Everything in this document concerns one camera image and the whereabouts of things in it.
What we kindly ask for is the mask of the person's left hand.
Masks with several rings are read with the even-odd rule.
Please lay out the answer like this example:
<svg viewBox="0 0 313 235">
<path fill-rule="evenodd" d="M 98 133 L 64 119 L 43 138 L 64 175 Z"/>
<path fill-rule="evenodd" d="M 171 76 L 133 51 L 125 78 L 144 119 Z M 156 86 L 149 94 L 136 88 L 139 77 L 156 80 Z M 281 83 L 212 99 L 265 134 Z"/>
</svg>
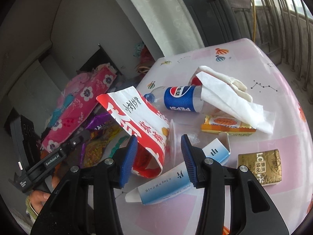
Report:
<svg viewBox="0 0 313 235">
<path fill-rule="evenodd" d="M 49 196 L 50 196 L 49 193 L 43 192 L 41 190 L 34 190 L 29 195 L 30 204 L 37 214 L 40 213 L 40 211 L 43 208 L 43 205 L 46 203 Z"/>
</svg>

